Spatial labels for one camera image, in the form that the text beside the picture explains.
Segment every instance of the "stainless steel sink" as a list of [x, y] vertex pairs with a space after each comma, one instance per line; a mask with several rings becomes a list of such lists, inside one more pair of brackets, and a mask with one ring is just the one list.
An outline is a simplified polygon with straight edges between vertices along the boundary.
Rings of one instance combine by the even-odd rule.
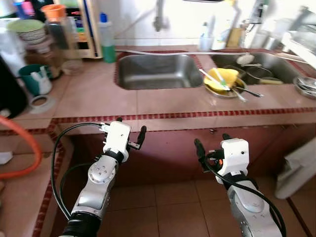
[[187, 55], [130, 55], [118, 62], [118, 85], [128, 90], [198, 87], [203, 78]]
[[[293, 83], [293, 79], [300, 75], [300, 73], [292, 67], [286, 60], [279, 58], [273, 54], [269, 53], [251, 53], [255, 56], [253, 63], [260, 63], [262, 64], [263, 68], [270, 70], [273, 74], [273, 77], [278, 78], [279, 80], [283, 81], [283, 83]], [[213, 59], [214, 63], [217, 67], [222, 68], [226, 65], [232, 65], [238, 67], [244, 71], [247, 71], [248, 67], [241, 67], [236, 63], [237, 58], [240, 55], [212, 55], [211, 58]], [[259, 80], [250, 77], [246, 74], [242, 80], [248, 84], [259, 84]]]

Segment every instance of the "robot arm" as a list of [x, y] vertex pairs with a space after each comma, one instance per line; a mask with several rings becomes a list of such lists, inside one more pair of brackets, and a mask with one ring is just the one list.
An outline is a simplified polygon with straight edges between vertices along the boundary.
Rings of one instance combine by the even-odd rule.
[[137, 143], [129, 142], [131, 127], [121, 121], [101, 124], [107, 134], [104, 154], [88, 170], [88, 181], [80, 192], [61, 237], [96, 237], [110, 199], [119, 164], [128, 159], [129, 148], [139, 150], [145, 139], [142, 127]]
[[[219, 174], [216, 180], [224, 184], [227, 190], [232, 214], [239, 222], [242, 236], [282, 237], [276, 220], [270, 213], [269, 204], [258, 195], [232, 185], [235, 183], [258, 192], [256, 183], [246, 177], [249, 164], [248, 142], [243, 139], [232, 139], [227, 134], [224, 134], [224, 139], [226, 140], [221, 142], [222, 149], [211, 151], [207, 155], [198, 139], [195, 140], [195, 145], [204, 171], [208, 172], [211, 168]], [[220, 176], [231, 182], [225, 182]]]

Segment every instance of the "blue cap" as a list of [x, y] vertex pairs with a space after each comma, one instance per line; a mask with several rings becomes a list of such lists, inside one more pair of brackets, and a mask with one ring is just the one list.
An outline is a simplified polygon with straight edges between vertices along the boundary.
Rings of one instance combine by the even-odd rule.
[[108, 16], [104, 12], [100, 13], [100, 21], [104, 23], [108, 22]]

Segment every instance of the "orange hose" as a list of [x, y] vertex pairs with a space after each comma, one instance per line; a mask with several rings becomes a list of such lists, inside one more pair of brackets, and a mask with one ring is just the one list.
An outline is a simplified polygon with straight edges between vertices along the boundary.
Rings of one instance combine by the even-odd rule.
[[31, 166], [27, 167], [26, 169], [0, 174], [0, 179], [9, 179], [9, 178], [22, 176], [35, 170], [40, 165], [40, 162], [42, 159], [42, 153], [37, 141], [28, 131], [26, 131], [24, 128], [22, 128], [20, 125], [13, 122], [12, 120], [9, 120], [3, 116], [0, 116], [0, 123], [11, 128], [16, 133], [18, 133], [21, 137], [23, 137], [27, 141], [27, 143], [31, 146], [31, 148], [33, 149], [35, 153], [35, 161]]

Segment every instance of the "teal mug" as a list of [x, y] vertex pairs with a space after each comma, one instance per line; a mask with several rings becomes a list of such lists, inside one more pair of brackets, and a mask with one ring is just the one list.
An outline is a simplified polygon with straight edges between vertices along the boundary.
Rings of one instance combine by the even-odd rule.
[[40, 71], [40, 68], [44, 66], [45, 71], [47, 73], [47, 76], [49, 79], [52, 78], [51, 71], [49, 70], [48, 66], [42, 65], [42, 64], [30, 64], [27, 65], [19, 70], [19, 75], [23, 82], [25, 83], [26, 88], [28, 91], [33, 94], [34, 96], [41, 95], [40, 93], [40, 84], [38, 81], [36, 81], [32, 76], [31, 73], [36, 72], [38, 73], [41, 77], [44, 75]]

